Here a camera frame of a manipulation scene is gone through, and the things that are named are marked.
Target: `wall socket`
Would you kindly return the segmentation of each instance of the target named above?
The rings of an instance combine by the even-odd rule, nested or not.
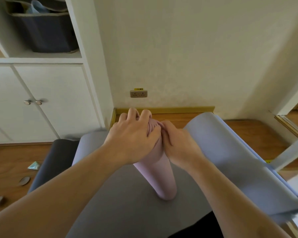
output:
[[[146,98],[148,96],[147,90],[130,90],[131,98]]]

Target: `hand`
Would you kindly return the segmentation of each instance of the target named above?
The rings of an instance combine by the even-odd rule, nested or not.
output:
[[[188,171],[197,159],[204,159],[200,147],[185,129],[176,128],[170,121],[162,121],[162,140],[167,157],[176,166]]]
[[[147,136],[149,110],[143,110],[141,115],[135,108],[130,108],[128,114],[123,113],[119,121],[109,131],[103,144],[108,150],[114,150],[117,161],[133,164],[146,156],[161,137],[161,127],[158,125]]]

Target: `dark storage bin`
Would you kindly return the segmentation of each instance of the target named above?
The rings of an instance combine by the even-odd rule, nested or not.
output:
[[[9,15],[15,21],[21,36],[37,53],[72,53],[78,43],[64,1],[38,0],[51,11],[46,14],[27,14],[32,0],[6,0]]]

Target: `forearm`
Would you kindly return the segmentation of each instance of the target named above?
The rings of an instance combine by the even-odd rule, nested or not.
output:
[[[99,148],[0,212],[0,237],[65,237],[105,180],[122,165]]]
[[[187,170],[206,196],[224,237],[289,237],[204,157]]]

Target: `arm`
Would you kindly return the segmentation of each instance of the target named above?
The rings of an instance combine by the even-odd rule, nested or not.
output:
[[[65,237],[105,180],[125,164],[138,162],[160,136],[147,137],[151,113],[122,114],[98,150],[0,212],[0,237]]]
[[[289,237],[207,160],[186,130],[177,129],[170,121],[163,124],[166,129],[162,131],[166,155],[197,182],[213,209],[224,237]]]

